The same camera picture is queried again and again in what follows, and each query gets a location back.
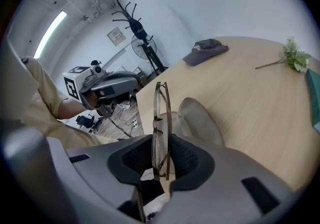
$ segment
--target person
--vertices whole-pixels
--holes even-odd
[[[77,149],[118,141],[69,127],[59,121],[72,118],[86,109],[81,103],[62,94],[36,59],[26,56],[21,60],[39,84],[38,90],[22,118],[24,124],[37,128],[47,137],[59,139],[65,149]],[[98,100],[93,93],[87,95],[86,98],[91,106],[95,106]]]

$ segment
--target fluorescent light tube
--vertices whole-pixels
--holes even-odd
[[[51,37],[51,35],[53,34],[53,32],[57,28],[57,26],[61,23],[61,21],[66,17],[66,15],[67,14],[65,12],[61,11],[59,13],[59,15],[55,18],[55,20],[52,22],[52,24],[49,26],[48,30],[46,30],[46,33],[44,34],[44,36],[43,36],[42,40],[40,41],[40,44],[34,54],[35,55],[34,57],[36,59],[40,57],[49,38]]]

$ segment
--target table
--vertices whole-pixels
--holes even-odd
[[[136,95],[144,133],[153,132],[156,83],[167,82],[172,111],[178,111],[186,97],[195,98],[216,120],[227,147],[246,153],[297,190],[310,180],[320,160],[320,136],[311,125],[305,76],[286,64],[255,70],[283,56],[281,43],[216,39],[229,51],[195,67],[181,60]],[[320,62],[312,58],[310,68],[320,73]]]

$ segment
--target baseball cap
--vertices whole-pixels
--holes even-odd
[[[227,52],[228,46],[223,45],[217,39],[209,38],[201,41],[197,41],[192,48],[190,54],[183,58],[188,65],[196,66],[212,56],[216,56]]]

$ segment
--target beige shirt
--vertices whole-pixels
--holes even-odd
[[[24,124],[37,128],[47,137],[59,139],[65,149],[117,142],[116,139],[87,133],[58,121],[59,105],[68,98],[58,91],[47,72],[36,59],[29,56],[27,58],[26,66],[39,83],[39,88],[24,114],[22,119]]]

